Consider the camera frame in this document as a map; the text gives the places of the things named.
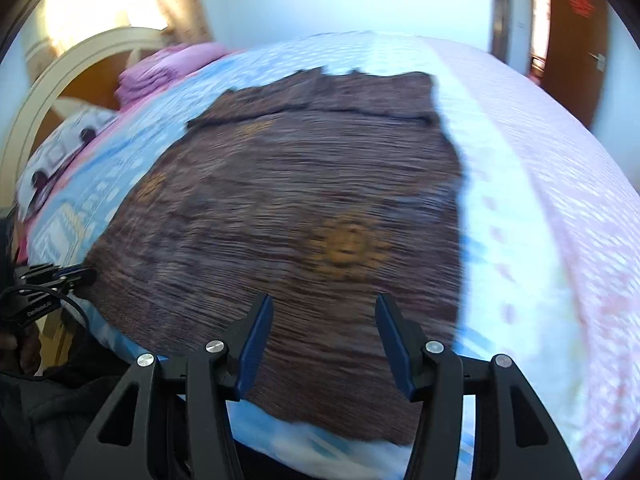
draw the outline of silver bolt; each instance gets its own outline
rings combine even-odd
[[[151,354],[142,354],[140,357],[138,357],[138,366],[149,366],[150,364],[153,364],[154,362],[154,357]]]
[[[509,368],[513,364],[513,361],[508,355],[498,354],[495,357],[495,363],[502,368]]]
[[[444,352],[444,345],[440,341],[429,341],[424,348],[431,354],[442,354]]]
[[[225,344],[222,341],[214,339],[213,341],[209,341],[205,348],[207,352],[211,354],[217,354],[218,352],[222,352],[225,349]]]

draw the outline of wooden furniture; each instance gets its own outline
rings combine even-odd
[[[143,27],[107,30],[78,43],[39,76],[18,111],[0,152],[0,207],[10,206],[29,156],[63,121],[59,97],[118,109],[118,76],[133,61],[164,46],[161,31]]]

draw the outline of brown garment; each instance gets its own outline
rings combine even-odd
[[[423,73],[298,72],[227,91],[129,193],[85,264],[85,297],[144,348],[219,335],[258,292],[273,328],[248,400],[347,438],[412,441],[374,322],[390,292],[452,341],[456,153]]]

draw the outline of red door decoration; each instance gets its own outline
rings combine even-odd
[[[569,0],[569,4],[578,16],[584,18],[590,17],[595,9],[590,0]]]

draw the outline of brown wooden door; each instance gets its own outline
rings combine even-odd
[[[589,127],[607,56],[606,0],[551,0],[542,88]]]
[[[507,62],[510,15],[509,0],[494,0],[494,38],[491,53],[503,63]]]

